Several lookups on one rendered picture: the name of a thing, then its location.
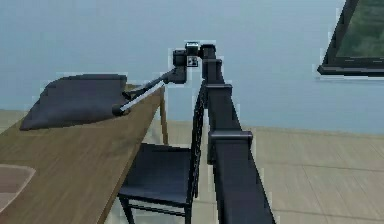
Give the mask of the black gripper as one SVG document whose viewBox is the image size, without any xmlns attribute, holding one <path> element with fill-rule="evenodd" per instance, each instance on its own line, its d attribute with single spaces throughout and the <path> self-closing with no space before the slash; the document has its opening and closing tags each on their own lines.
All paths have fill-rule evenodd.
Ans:
<svg viewBox="0 0 384 224">
<path fill-rule="evenodd" d="M 162 76 L 164 83 L 185 84 L 187 81 L 186 51 L 174 50 L 172 60 L 174 68 Z M 128 101 L 121 105 L 114 105 L 112 107 L 112 113 L 115 116 L 122 116 L 125 112 L 129 112 L 134 105 L 164 86 L 164 83 L 161 82 L 162 78 L 159 77 L 132 90 L 123 91 L 122 95 Z"/>
</svg>

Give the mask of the dark grey cushion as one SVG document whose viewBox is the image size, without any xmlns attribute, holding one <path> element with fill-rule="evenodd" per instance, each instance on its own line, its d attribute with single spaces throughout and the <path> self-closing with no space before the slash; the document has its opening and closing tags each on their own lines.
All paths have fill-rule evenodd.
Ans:
<svg viewBox="0 0 384 224">
<path fill-rule="evenodd" d="M 68 127 L 113 118 L 112 108 L 125 98 L 127 77 L 82 74 L 50 82 L 24 117 L 22 131 Z"/>
</svg>

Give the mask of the black dining chair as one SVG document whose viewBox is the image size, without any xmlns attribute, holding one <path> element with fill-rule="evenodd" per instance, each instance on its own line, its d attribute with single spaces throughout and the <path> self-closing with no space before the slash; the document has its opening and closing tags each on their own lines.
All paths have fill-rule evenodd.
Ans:
<svg viewBox="0 0 384 224">
<path fill-rule="evenodd" d="M 196 99 L 189 148 L 142 143 L 118 192 L 125 217 L 136 224 L 133 209 L 174 215 L 192 224 L 192 203 L 198 196 L 204 123 L 204 82 Z"/>
</svg>

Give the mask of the brown wooden dining table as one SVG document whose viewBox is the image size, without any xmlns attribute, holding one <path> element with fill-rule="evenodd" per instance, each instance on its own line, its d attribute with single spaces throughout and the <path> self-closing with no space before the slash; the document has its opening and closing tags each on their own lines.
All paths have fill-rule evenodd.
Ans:
<svg viewBox="0 0 384 224">
<path fill-rule="evenodd" d="M 66 128 L 0 134 L 0 164 L 30 167 L 34 176 L 0 224 L 104 224 L 157 108 L 159 88 L 121 117 Z"/>
</svg>

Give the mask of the beige round plate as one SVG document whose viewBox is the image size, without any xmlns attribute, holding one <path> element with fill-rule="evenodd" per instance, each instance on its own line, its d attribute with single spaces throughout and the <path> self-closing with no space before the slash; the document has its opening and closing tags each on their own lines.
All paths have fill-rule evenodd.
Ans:
<svg viewBox="0 0 384 224">
<path fill-rule="evenodd" d="M 23 191 L 35 172 L 27 166 L 0 164 L 0 214 Z"/>
</svg>

